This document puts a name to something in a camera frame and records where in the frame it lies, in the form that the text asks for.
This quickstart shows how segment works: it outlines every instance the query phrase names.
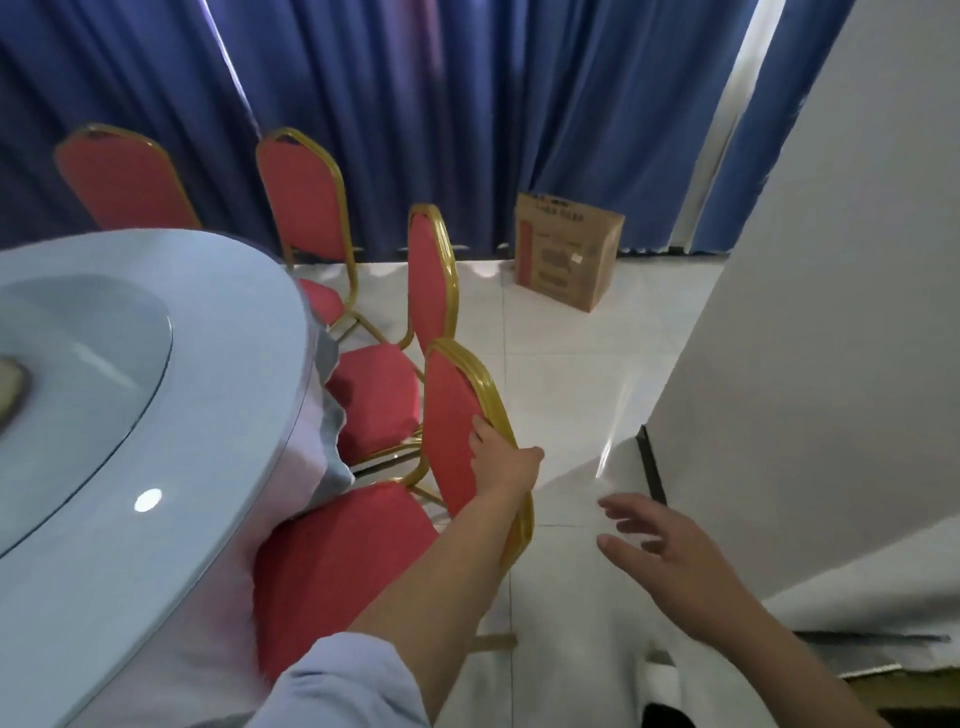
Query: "chair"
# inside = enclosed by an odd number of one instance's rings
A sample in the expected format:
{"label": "chair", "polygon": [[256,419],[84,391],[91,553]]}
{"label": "chair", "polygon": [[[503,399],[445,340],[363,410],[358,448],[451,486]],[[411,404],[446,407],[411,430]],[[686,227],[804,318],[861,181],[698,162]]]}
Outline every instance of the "chair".
{"label": "chair", "polygon": [[328,327],[345,317],[352,318],[353,324],[341,339],[362,326],[377,341],[385,341],[370,321],[353,310],[358,290],[357,267],[350,238],[347,191],[337,162],[313,139],[285,127],[256,145],[256,165],[274,213],[287,270],[293,271],[295,249],[325,260],[343,261],[347,268],[350,291],[346,301],[328,286],[298,279],[314,315]]}
{"label": "chair", "polygon": [[202,227],[173,162],[146,136],[86,124],[57,145],[54,160],[102,230]]}
{"label": "chair", "polygon": [[337,443],[344,462],[356,466],[412,450],[365,473],[417,456],[423,374],[403,350],[416,338],[426,352],[436,337],[452,338],[457,327],[457,268],[435,206],[410,208],[407,245],[406,334],[397,344],[380,337],[379,344],[342,354],[326,385],[347,412]]}
{"label": "chair", "polygon": [[[468,434],[474,414],[514,441],[483,364],[450,339],[437,339],[426,364],[423,451],[403,478],[358,488],[280,525],[257,552],[253,614],[261,672],[273,684],[321,637],[342,632],[436,541],[412,494],[432,470],[450,513],[476,493]],[[533,536],[533,501],[524,500],[504,545],[503,573]],[[512,649],[512,634],[477,637],[472,651]]]}

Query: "shirt sleeve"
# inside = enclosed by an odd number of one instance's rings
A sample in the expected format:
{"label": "shirt sleeve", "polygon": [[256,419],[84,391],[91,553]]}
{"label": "shirt sleeve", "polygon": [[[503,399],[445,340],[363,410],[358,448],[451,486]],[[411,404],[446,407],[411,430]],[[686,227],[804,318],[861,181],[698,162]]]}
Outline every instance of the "shirt sleeve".
{"label": "shirt sleeve", "polygon": [[429,728],[394,646],[353,632],[317,640],[274,685],[248,728]]}

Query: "black trim strip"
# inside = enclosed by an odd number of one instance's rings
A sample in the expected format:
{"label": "black trim strip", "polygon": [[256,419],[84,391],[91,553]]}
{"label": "black trim strip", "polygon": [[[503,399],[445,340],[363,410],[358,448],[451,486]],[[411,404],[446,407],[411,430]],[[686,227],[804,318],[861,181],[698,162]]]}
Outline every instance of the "black trim strip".
{"label": "black trim strip", "polygon": [[640,458],[643,460],[643,473],[647,477],[647,488],[650,490],[650,497],[657,503],[666,505],[666,493],[663,491],[663,481],[660,480],[660,471],[657,469],[657,458],[654,457],[654,449],[650,445],[647,425],[640,427],[640,432],[636,434],[636,444],[640,448]]}

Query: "gold chair frame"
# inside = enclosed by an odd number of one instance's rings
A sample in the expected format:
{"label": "gold chair frame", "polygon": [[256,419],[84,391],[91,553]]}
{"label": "gold chair frame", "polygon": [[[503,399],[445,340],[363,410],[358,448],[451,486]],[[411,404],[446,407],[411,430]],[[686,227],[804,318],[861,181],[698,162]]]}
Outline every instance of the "gold chair frame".
{"label": "gold chair frame", "polygon": [[[443,337],[452,339],[457,332],[457,318],[460,314],[460,282],[457,276],[457,261],[453,256],[453,247],[450,245],[449,235],[446,233],[446,224],[444,223],[444,217],[440,214],[440,210],[436,205],[426,205],[419,204],[413,205],[410,207],[410,212],[407,215],[407,236],[409,239],[410,226],[414,221],[416,215],[423,215],[429,220],[431,227],[433,228],[433,237],[437,244],[437,253],[440,256],[440,262],[444,269],[444,282],[445,282],[445,293],[446,293],[446,313],[444,315],[444,333]],[[348,329],[346,336],[354,327]],[[371,331],[371,334],[379,341],[381,344],[389,344],[390,342],[383,336],[379,331]],[[413,318],[410,316],[410,311],[407,311],[407,331],[403,335],[403,338],[400,339],[396,345],[402,350],[405,350],[409,347],[415,338],[414,333],[414,322]],[[423,381],[423,372],[419,367],[414,365],[414,369],[417,370],[417,377],[420,381]],[[413,452],[406,453],[400,457],[395,457],[391,460],[386,460],[382,463],[377,463],[376,465],[370,466],[369,468],[364,469],[361,473],[356,473],[359,477],[361,475],[366,475],[370,473],[376,473],[377,471],[385,470],[391,468],[394,465],[397,465],[407,460],[413,460],[417,457],[417,452],[420,449],[422,443],[421,439],[422,428],[418,427],[417,431],[414,432],[414,436],[407,440],[406,442],[400,443],[399,445],[394,445],[389,448],[380,450],[379,452],[374,452],[358,463],[353,465],[362,465],[363,463],[369,463],[372,460],[379,460],[383,457],[388,457],[389,455],[396,455],[399,452],[404,452],[405,450],[413,450]]]}
{"label": "gold chair frame", "polygon": [[68,134],[60,144],[54,147],[54,163],[57,165],[57,171],[60,172],[60,176],[65,182],[67,182],[67,186],[69,186],[73,193],[77,195],[78,199],[81,200],[81,203],[83,202],[83,199],[79,194],[77,194],[77,191],[73,189],[73,187],[70,185],[70,182],[67,181],[66,175],[63,174],[63,170],[60,169],[59,151],[60,148],[66,146],[72,140],[81,136],[90,136],[91,134],[110,134],[112,136],[121,136],[125,139],[129,139],[130,141],[136,141],[140,144],[145,144],[159,153],[161,160],[170,171],[170,176],[173,178],[174,184],[177,186],[177,191],[180,193],[180,196],[186,203],[187,209],[190,210],[190,215],[193,217],[194,223],[197,226],[197,230],[201,230],[203,228],[203,224],[200,222],[200,217],[197,216],[197,210],[193,207],[193,203],[190,202],[190,198],[187,196],[186,190],[183,188],[183,182],[180,179],[180,175],[177,173],[177,167],[174,166],[174,162],[170,159],[170,155],[167,154],[167,151],[160,146],[158,142],[154,141],[148,136],[144,136],[143,134],[137,132],[131,132],[127,129],[121,129],[120,127],[114,127],[110,124],[98,124],[92,122],[89,124],[83,124],[82,126],[73,130],[73,132]]}
{"label": "gold chair frame", "polygon": [[[346,318],[350,318],[353,320],[353,323],[347,328],[346,331],[337,337],[337,341],[343,341],[350,336],[357,329],[357,327],[363,327],[374,339],[380,343],[385,343],[387,340],[384,335],[380,333],[379,329],[377,329],[377,327],[375,327],[366,316],[354,308],[356,306],[357,295],[360,289],[360,281],[357,277],[356,259],[353,257],[353,238],[350,235],[350,219],[347,210],[347,187],[344,185],[344,175],[340,171],[340,165],[337,164],[337,160],[334,159],[326,149],[320,146],[320,144],[315,142],[305,133],[294,129],[293,127],[283,127],[282,129],[277,129],[275,132],[265,136],[256,145],[257,154],[259,155],[261,145],[265,142],[279,141],[283,138],[292,139],[301,147],[314,154],[326,166],[326,169],[330,173],[330,177],[333,178],[333,187],[337,195],[337,209],[340,213],[340,236],[344,243],[344,267],[347,269],[347,280],[349,281],[350,289],[349,293],[347,294],[347,300],[344,301],[344,312],[340,315],[340,318],[330,324],[330,328],[333,329],[335,326],[340,324],[341,321],[344,321]],[[267,200],[270,201],[270,190],[266,184],[263,186],[264,189],[267,190]],[[270,202],[270,211],[274,215],[274,220],[276,220],[276,212],[274,211],[273,202]],[[287,272],[293,273],[295,265],[294,247],[284,240],[282,235],[279,237],[280,249],[283,251],[283,262],[287,267]]]}
{"label": "gold chair frame", "polygon": [[[493,428],[503,435],[511,445],[516,447],[516,437],[513,428],[510,426],[510,419],[507,417],[506,407],[496,390],[496,385],[483,365],[471,351],[450,338],[438,338],[431,345],[427,352],[427,360],[430,354],[442,354],[453,364],[454,367],[465,377],[480,402],[480,409],[484,417]],[[429,473],[430,464],[427,462],[426,453],[420,451],[420,462],[417,466],[403,477],[393,478],[393,482],[406,487],[415,496],[420,496],[425,500],[445,507],[440,494],[434,493],[420,485],[420,481]],[[500,567],[505,576],[510,568],[516,563],[520,554],[530,544],[534,535],[534,501],[530,494],[523,499],[520,508],[514,517],[514,522],[510,526],[510,532],[507,535],[507,543],[504,545],[503,554],[500,557]],[[487,652],[494,650],[509,650],[516,647],[516,635],[514,634],[496,634],[483,635],[474,639],[471,652]]]}

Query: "blue curtain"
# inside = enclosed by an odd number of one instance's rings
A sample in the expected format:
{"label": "blue curtain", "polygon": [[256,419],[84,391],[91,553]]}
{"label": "blue curtain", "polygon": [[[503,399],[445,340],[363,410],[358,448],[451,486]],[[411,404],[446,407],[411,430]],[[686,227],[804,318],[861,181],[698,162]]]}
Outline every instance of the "blue curtain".
{"label": "blue curtain", "polygon": [[736,244],[852,6],[853,0],[786,0],[754,95],[697,223],[691,251],[722,253]]}
{"label": "blue curtain", "polygon": [[0,247],[94,228],[52,158],[90,121],[159,141],[206,227],[275,245],[255,134],[194,0],[10,0],[0,105]]}
{"label": "blue curtain", "polygon": [[494,255],[518,190],[666,245],[756,0],[209,0],[267,132],[338,160],[354,242],[398,257],[414,202]]}

